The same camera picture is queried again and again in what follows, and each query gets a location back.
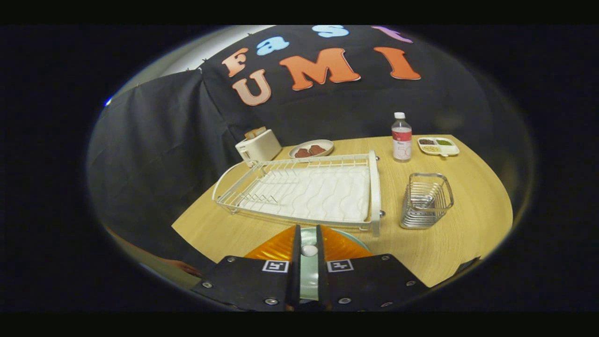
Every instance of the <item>bottle label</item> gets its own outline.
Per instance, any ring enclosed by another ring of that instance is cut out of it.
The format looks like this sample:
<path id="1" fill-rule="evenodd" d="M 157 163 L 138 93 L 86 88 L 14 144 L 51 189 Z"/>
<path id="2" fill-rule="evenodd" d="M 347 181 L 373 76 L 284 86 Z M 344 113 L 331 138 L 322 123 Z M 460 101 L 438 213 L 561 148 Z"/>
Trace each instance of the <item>bottle label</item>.
<path id="1" fill-rule="evenodd" d="M 393 136 L 393 140 L 399 140 L 401 142 L 409 142 L 412 140 L 412 131 L 411 130 L 408 132 L 404 132 L 404 133 L 391 131 L 391 134 Z"/>
<path id="2" fill-rule="evenodd" d="M 412 141 L 402 142 L 393 139 L 393 156 L 399 160 L 409 160 L 412 157 Z"/>

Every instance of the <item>white ball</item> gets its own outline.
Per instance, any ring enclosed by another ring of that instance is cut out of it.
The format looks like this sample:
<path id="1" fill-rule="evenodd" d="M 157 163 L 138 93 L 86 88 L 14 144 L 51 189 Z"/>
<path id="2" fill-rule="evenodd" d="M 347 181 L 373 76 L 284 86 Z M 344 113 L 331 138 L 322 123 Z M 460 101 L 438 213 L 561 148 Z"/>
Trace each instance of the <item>white ball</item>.
<path id="1" fill-rule="evenodd" d="M 314 256 L 314 255 L 318 254 L 318 248 L 316 248 L 316 246 L 313 246 L 313 245 L 303 246 L 301 248 L 301 254 L 303 256 L 307 256 L 307 257 Z"/>

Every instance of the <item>wire basket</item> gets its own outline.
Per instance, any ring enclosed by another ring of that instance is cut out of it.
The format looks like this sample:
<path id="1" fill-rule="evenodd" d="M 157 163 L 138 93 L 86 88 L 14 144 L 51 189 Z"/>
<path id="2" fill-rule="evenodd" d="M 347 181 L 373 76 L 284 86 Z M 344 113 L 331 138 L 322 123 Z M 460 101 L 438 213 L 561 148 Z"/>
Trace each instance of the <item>wire basket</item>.
<path id="1" fill-rule="evenodd" d="M 358 227 L 380 236 L 380 179 L 374 151 L 367 154 L 264 161 L 220 196 L 231 214 L 245 210 L 297 222 Z"/>
<path id="2" fill-rule="evenodd" d="M 453 206 L 447 178 L 440 173 L 412 173 L 406 187 L 401 226 L 430 228 Z"/>

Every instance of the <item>water bottle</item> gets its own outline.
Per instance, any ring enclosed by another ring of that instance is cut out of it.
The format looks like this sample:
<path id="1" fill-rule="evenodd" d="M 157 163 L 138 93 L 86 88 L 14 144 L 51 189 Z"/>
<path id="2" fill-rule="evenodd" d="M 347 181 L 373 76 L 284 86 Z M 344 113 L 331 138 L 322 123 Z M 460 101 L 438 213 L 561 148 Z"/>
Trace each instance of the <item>water bottle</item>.
<path id="1" fill-rule="evenodd" d="M 412 127 L 406 123 L 406 114 L 403 112 L 396 112 L 395 119 L 391 126 L 393 158 L 398 163 L 407 163 L 412 157 Z"/>

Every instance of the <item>seeds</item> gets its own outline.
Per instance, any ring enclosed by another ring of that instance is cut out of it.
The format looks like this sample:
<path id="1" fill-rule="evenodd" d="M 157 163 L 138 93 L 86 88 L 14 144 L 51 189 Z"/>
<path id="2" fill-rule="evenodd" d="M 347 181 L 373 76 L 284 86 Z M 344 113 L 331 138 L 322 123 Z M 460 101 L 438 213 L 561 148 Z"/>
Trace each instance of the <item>seeds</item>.
<path id="1" fill-rule="evenodd" d="M 423 146 L 422 149 L 428 152 L 441 152 L 436 146 Z"/>

